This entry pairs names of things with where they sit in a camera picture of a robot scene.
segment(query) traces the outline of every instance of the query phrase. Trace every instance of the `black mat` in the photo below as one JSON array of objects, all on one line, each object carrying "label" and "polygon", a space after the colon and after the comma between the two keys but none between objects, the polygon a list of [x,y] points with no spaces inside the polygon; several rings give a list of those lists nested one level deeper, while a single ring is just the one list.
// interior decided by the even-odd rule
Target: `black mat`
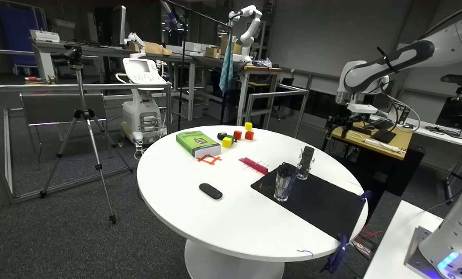
[{"label": "black mat", "polygon": [[352,233],[365,198],[309,173],[307,179],[295,179],[290,198],[281,202],[275,198],[276,173],[281,168],[296,170],[292,164],[281,164],[251,187],[335,238]]}]

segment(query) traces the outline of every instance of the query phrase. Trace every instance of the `chair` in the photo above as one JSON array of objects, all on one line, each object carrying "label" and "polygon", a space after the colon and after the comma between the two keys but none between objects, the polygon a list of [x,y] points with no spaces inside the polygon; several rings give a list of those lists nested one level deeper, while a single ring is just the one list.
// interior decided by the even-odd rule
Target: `chair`
[{"label": "chair", "polygon": [[[38,134],[38,140],[39,140],[38,162],[41,162],[44,142],[41,139],[39,127],[70,122],[73,119],[75,111],[81,106],[79,94],[78,92],[53,92],[53,94],[22,92],[20,99],[24,102],[27,128],[34,150],[36,150],[36,145],[31,134],[31,127],[34,127]],[[104,94],[87,92],[86,100],[89,108],[95,111],[95,116],[101,122],[104,122],[104,127],[107,128]]]}]

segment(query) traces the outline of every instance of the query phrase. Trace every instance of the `round white table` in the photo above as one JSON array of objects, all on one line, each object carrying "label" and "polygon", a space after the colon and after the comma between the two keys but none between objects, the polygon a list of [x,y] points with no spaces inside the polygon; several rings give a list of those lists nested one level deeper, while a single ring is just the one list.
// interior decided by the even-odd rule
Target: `round white table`
[{"label": "round white table", "polygon": [[[219,131],[233,134],[238,125],[207,125],[202,130],[217,140]],[[340,241],[281,204],[255,190],[262,173],[239,158],[248,156],[270,170],[281,162],[298,164],[306,144],[300,139],[255,128],[253,140],[222,148],[214,165],[197,161],[171,133],[154,142],[138,164],[138,184],[151,210],[171,229],[186,237],[185,261],[193,279],[279,279],[286,261],[332,254]],[[310,173],[357,195],[363,187],[337,159],[315,148]],[[217,187],[213,199],[200,182]],[[354,227],[355,237],[368,218],[365,204]]]}]

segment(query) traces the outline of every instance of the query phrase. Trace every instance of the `stand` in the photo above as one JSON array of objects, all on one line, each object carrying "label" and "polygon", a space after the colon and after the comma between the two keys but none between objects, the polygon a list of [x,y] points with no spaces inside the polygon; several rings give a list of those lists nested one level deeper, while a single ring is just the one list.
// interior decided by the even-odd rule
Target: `stand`
[{"label": "stand", "polygon": [[98,154],[98,148],[96,148],[96,140],[95,140],[95,133],[93,133],[93,128],[92,128],[92,120],[98,125],[98,128],[106,134],[106,137],[109,139],[109,142],[112,144],[114,150],[117,151],[117,154],[123,159],[123,162],[126,164],[126,167],[134,171],[134,168],[127,164],[127,161],[123,158],[123,154],[120,153],[120,150],[117,148],[118,145],[115,144],[115,140],[109,136],[107,130],[103,128],[103,125],[100,123],[98,117],[95,116],[95,111],[90,109],[87,106],[87,100],[86,100],[86,92],[84,92],[84,86],[82,86],[82,74],[81,74],[81,69],[82,69],[82,61],[81,61],[81,55],[82,55],[82,49],[79,46],[67,46],[69,51],[64,54],[69,60],[70,60],[70,65],[72,68],[75,69],[76,72],[76,80],[78,80],[78,89],[79,89],[79,99],[81,99],[81,109],[76,109],[75,114],[73,114],[73,120],[67,130],[67,134],[65,134],[65,139],[58,151],[58,159],[56,159],[56,164],[53,165],[50,175],[48,175],[48,179],[47,179],[47,184],[45,187],[41,190],[41,198],[45,198],[47,196],[47,189],[50,185],[50,181],[51,178],[55,176],[55,171],[59,165],[59,161],[64,154],[64,150],[72,137],[72,133],[75,130],[75,125],[78,120],[84,119],[87,122],[87,128],[89,128],[89,134],[90,134],[90,140],[92,140],[92,147],[93,147],[93,153],[95,153],[95,159],[96,159],[96,164],[95,164],[95,168],[100,171],[100,176],[101,176],[101,181],[103,181],[103,185],[104,185],[104,192],[106,192],[106,199],[107,199],[107,204],[109,204],[109,210],[110,210],[110,215],[109,215],[109,220],[115,224],[117,223],[117,215],[114,212],[114,207],[112,207],[112,202],[110,202],[110,198],[109,198],[109,190],[107,190],[107,184],[106,184],[106,176],[104,176],[104,170],[103,170],[103,162],[101,162],[101,158]]}]

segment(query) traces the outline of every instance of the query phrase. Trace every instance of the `black remote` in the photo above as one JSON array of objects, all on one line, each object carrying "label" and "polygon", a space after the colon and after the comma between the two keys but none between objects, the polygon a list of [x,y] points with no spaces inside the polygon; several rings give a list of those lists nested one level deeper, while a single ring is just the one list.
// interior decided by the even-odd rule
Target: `black remote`
[{"label": "black remote", "polygon": [[219,189],[216,189],[213,184],[210,182],[202,182],[200,184],[202,192],[208,193],[211,198],[219,199],[222,198],[222,192]]}]

